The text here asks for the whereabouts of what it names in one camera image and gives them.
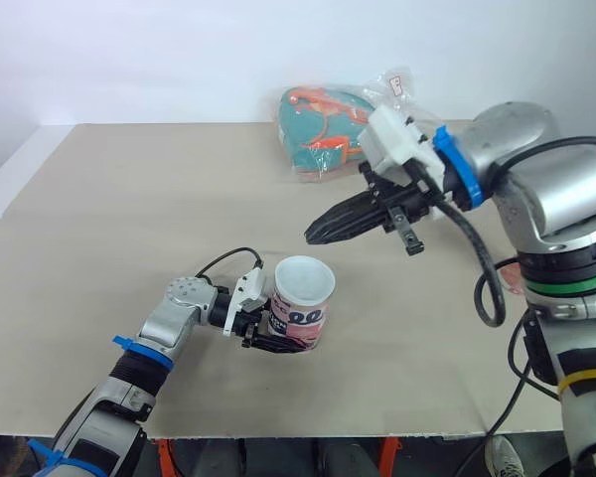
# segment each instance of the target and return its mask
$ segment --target table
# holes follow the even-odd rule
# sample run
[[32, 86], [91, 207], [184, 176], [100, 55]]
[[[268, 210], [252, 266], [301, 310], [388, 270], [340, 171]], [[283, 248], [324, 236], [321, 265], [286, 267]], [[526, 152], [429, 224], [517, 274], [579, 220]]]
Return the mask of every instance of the table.
[[[150, 436], [463, 435], [505, 407], [524, 304], [508, 295], [502, 328], [479, 320], [479, 265], [448, 220], [415, 226], [426, 245], [415, 257], [382, 230], [307, 245], [306, 227], [366, 185], [297, 182], [270, 124], [84, 124], [54, 141], [48, 159], [25, 145], [20, 167], [1, 171], [29, 164], [33, 178], [1, 199], [13, 202], [0, 219], [0, 434], [54, 434], [120, 356], [110, 339], [134, 335], [172, 278], [241, 245], [269, 276], [290, 254], [334, 269], [322, 341], [276, 356], [196, 328]], [[513, 253], [491, 204], [469, 217], [495, 259]], [[213, 279], [232, 286], [249, 267], [236, 256]], [[525, 389], [503, 430], [560, 428], [558, 404]]]

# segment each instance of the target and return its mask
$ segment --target black cable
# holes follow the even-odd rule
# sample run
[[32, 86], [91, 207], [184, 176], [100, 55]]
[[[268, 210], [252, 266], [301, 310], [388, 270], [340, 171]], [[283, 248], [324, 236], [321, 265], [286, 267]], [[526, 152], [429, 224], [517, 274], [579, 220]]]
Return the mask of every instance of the black cable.
[[[511, 263], [516, 263], [518, 260], [515, 256], [511, 257], [511, 258], [506, 258], [505, 260], [501, 260], [498, 261], [497, 263], [495, 263], [495, 270], [499, 270], [500, 268], [503, 268], [506, 265], [510, 265]], [[484, 285], [486, 284], [486, 276], [485, 275], [481, 275], [479, 277], [479, 279], [477, 280], [477, 284], [475, 285], [475, 293], [474, 293], [474, 300], [476, 303], [476, 306], [484, 306], [483, 305], [483, 291], [484, 291]], [[534, 380], [531, 380], [528, 377], [524, 377], [522, 375], [521, 370], [517, 367], [517, 364], [515, 363], [515, 346], [517, 343], [517, 337], [519, 336], [519, 330], [521, 329], [523, 320], [519, 320], [519, 323], [517, 324], [517, 327], [515, 328], [515, 331], [513, 331], [513, 335], [510, 338], [510, 346], [508, 347], [508, 364], [510, 365], [510, 369], [513, 371], [513, 373], [515, 373], [515, 375], [517, 375], [517, 377], [519, 379], [525, 379], [525, 383], [532, 386], [533, 388], [535, 388], [538, 391], [541, 391], [542, 393], [544, 393], [545, 395], [549, 396], [552, 399], [556, 399], [558, 400], [558, 396], [556, 395], [556, 393], [554, 393], [553, 391], [549, 390], [548, 388], [540, 385], [539, 383], [537, 383]]]
[[[527, 374], [529, 373], [529, 370], [530, 370], [530, 364], [529, 364], [529, 362], [527, 362], [525, 364], [525, 369], [523, 370], [523, 373], [522, 373], [524, 377], [527, 376]], [[477, 444], [477, 446], [475, 446], [475, 448], [470, 451], [470, 453], [466, 456], [466, 458], [462, 461], [462, 463], [459, 464], [459, 467], [457, 467], [457, 470], [453, 474], [453, 477], [460, 477], [464, 473], [464, 470], [466, 470], [466, 467], [468, 467], [468, 464], [470, 464], [470, 462], [475, 458], [475, 456], [486, 446], [486, 443], [492, 438], [493, 435], [495, 435], [495, 432], [497, 432], [499, 430], [499, 428], [502, 426], [504, 421], [508, 418], [508, 416], [512, 412], [513, 408], [515, 407], [515, 404], [517, 403], [517, 400], [519, 399], [519, 396], [521, 395], [521, 391], [523, 390], [524, 386], [525, 386], [525, 380], [524, 379], [519, 380], [519, 382], [517, 383], [517, 387], [515, 388], [515, 391], [513, 392], [513, 395], [510, 397], [510, 400], [508, 401], [508, 405], [506, 405], [506, 408], [504, 409], [502, 414], [499, 416], [499, 418], [493, 424], [493, 426], [490, 428], [490, 430], [488, 432], [486, 432], [486, 435], [484, 436], [482, 441], [479, 444]]]
[[501, 166], [491, 167], [486, 180], [486, 189], [488, 191], [494, 191], [495, 188], [499, 185], [499, 181], [502, 179], [503, 176], [505, 176], [508, 173], [508, 171], [510, 171], [511, 168], [515, 167], [517, 164], [524, 161], [525, 159], [535, 156], [536, 154], [551, 151], [552, 149], [558, 149], [561, 147], [583, 145], [596, 146], [596, 136], [566, 137], [564, 139], [556, 139], [554, 141], [546, 142], [545, 144], [540, 144], [530, 149], [526, 149], [525, 151], [520, 152], [516, 156], [510, 158]]
[[515, 363], [515, 346], [517, 344], [517, 337], [519, 336], [519, 330], [521, 329], [522, 324], [523, 318], [517, 322], [517, 326], [515, 327], [513, 335], [510, 338], [510, 345], [508, 346], [508, 364], [510, 365], [510, 369], [513, 370], [513, 373], [515, 373], [520, 380], [524, 380], [527, 385], [532, 386], [537, 391], [541, 391], [544, 395], [554, 400], [558, 400], [558, 395], [555, 392], [549, 390], [545, 386], [540, 385], [536, 381], [531, 380], [528, 375], [523, 375], [521, 370], [517, 368], [517, 364]]
[[175, 471], [181, 476], [181, 477], [186, 477], [186, 474], [184, 474], [181, 471], [181, 468], [177, 465], [177, 461], [175, 460], [175, 454], [172, 450], [172, 448], [174, 447], [175, 443], [172, 440], [168, 440], [168, 444], [166, 445], [166, 447], [168, 447], [168, 454], [170, 455], [170, 460], [172, 461], [172, 465], [175, 468]]
[[256, 258], [256, 262], [254, 263], [254, 267], [253, 268], [262, 268], [262, 258], [260, 258], [260, 255], [258, 254], [258, 252], [256, 250], [254, 250], [253, 248], [250, 248], [248, 246], [240, 246], [239, 248], [235, 248], [234, 250], [227, 251], [223, 255], [218, 256], [217, 258], [215, 258], [214, 260], [212, 260], [210, 263], [208, 263], [206, 266], [204, 266], [201, 270], [199, 270], [199, 272], [195, 276], [197, 276], [197, 278], [204, 278], [210, 284], [212, 284], [212, 282], [210, 281], [210, 279], [207, 278], [204, 275], [204, 273], [206, 271], [208, 271], [210, 268], [212, 268], [213, 266], [215, 266], [220, 261], [225, 260], [229, 256], [234, 255], [235, 253], [239, 253], [241, 251], [248, 251], [249, 253], [251, 253], [252, 255], [254, 255], [254, 257]]
[[33, 454], [33, 459], [36, 461], [36, 465], [38, 466], [38, 470], [42, 470], [42, 464], [40, 463], [40, 459], [38, 458], [38, 453], [31, 446], [29, 446], [29, 449], [31, 450], [31, 453]]
[[490, 316], [484, 307], [482, 300], [477, 299], [477, 293], [475, 293], [475, 308], [477, 314], [481, 320], [488, 326], [494, 328], [503, 325], [506, 320], [506, 299], [504, 298], [504, 288], [499, 281], [497, 276], [497, 270], [495, 269], [495, 263], [490, 257], [490, 253], [486, 248], [486, 244], [475, 230], [475, 228], [468, 222], [468, 220], [462, 216], [455, 208], [450, 206], [448, 203], [443, 201], [437, 201], [434, 204], [441, 212], [443, 212], [462, 232], [466, 235], [477, 254], [477, 259], [481, 264], [483, 270], [483, 277], [485, 277], [482, 283], [482, 289], [484, 283], [488, 282], [488, 288], [493, 300], [493, 306], [495, 307], [495, 313]]

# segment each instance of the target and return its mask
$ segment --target paper cup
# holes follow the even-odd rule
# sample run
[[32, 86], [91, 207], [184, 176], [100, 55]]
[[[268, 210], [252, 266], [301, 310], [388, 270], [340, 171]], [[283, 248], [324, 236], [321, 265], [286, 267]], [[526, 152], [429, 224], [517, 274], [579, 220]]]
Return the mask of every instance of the paper cup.
[[295, 338], [307, 349], [314, 348], [327, 319], [336, 275], [317, 258], [294, 255], [278, 263], [275, 280], [269, 333]]

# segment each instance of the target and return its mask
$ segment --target orange table leg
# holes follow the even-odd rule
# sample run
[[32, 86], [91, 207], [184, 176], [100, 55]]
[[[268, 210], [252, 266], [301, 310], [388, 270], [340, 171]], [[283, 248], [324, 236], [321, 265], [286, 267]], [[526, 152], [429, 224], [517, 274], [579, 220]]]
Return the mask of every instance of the orange table leg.
[[401, 449], [402, 445], [398, 437], [385, 437], [381, 444], [381, 453], [379, 454], [379, 476], [391, 477], [393, 474], [393, 465], [395, 464], [395, 454]]
[[161, 467], [161, 477], [178, 477], [175, 465], [170, 456], [170, 439], [158, 439], [159, 466]]

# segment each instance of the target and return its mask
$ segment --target shoe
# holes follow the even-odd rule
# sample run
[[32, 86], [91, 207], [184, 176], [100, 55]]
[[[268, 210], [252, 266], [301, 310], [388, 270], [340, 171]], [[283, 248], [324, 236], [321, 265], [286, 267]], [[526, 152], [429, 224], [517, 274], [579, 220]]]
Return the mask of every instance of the shoe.
[[486, 443], [486, 467], [493, 477], [525, 477], [521, 459], [515, 448], [502, 435]]

